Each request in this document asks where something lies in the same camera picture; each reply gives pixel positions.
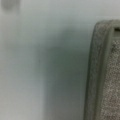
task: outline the gray fabric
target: gray fabric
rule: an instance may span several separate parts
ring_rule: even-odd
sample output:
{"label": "gray fabric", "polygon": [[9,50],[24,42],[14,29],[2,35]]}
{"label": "gray fabric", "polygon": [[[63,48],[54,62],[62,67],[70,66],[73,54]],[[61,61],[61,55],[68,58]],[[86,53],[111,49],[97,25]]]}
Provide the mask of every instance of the gray fabric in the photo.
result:
{"label": "gray fabric", "polygon": [[120,26],[118,20],[111,20],[101,21],[95,26],[90,49],[84,120],[119,120],[120,38],[114,38],[113,34],[113,28],[117,25]]}

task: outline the blurry object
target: blurry object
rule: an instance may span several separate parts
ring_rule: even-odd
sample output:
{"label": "blurry object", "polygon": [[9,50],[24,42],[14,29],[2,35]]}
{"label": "blurry object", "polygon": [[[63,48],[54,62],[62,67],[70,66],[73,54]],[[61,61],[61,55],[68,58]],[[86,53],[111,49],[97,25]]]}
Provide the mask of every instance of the blurry object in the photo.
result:
{"label": "blurry object", "polygon": [[96,24],[90,49],[84,120],[120,119],[120,21]]}
{"label": "blurry object", "polygon": [[20,7],[21,0],[1,0],[1,6],[5,11],[12,11]]}

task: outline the textured fabric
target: textured fabric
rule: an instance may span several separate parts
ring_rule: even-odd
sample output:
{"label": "textured fabric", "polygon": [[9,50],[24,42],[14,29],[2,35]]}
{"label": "textured fabric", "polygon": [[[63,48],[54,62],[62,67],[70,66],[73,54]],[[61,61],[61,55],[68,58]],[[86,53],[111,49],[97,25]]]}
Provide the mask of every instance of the textured fabric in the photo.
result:
{"label": "textured fabric", "polygon": [[120,120],[120,38],[112,42],[103,89],[100,120]]}
{"label": "textured fabric", "polygon": [[120,38],[114,38],[110,43],[110,35],[114,36],[113,32],[109,32],[116,24],[120,22],[101,21],[95,26],[90,49],[84,120],[119,120]]}

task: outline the white wall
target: white wall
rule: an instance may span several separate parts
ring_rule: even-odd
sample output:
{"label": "white wall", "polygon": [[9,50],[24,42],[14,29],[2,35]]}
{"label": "white wall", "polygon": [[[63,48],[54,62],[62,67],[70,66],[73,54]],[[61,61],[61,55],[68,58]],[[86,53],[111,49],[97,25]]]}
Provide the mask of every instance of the white wall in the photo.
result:
{"label": "white wall", "polygon": [[0,120],[82,120],[93,28],[119,19],[120,2],[21,0],[3,8]]}

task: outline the wall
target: wall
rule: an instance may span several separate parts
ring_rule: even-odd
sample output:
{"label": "wall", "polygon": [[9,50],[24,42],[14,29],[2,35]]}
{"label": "wall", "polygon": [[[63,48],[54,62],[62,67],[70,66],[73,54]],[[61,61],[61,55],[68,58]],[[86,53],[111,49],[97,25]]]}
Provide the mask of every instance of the wall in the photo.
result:
{"label": "wall", "polygon": [[118,0],[1,0],[0,120],[82,120],[96,22]]}

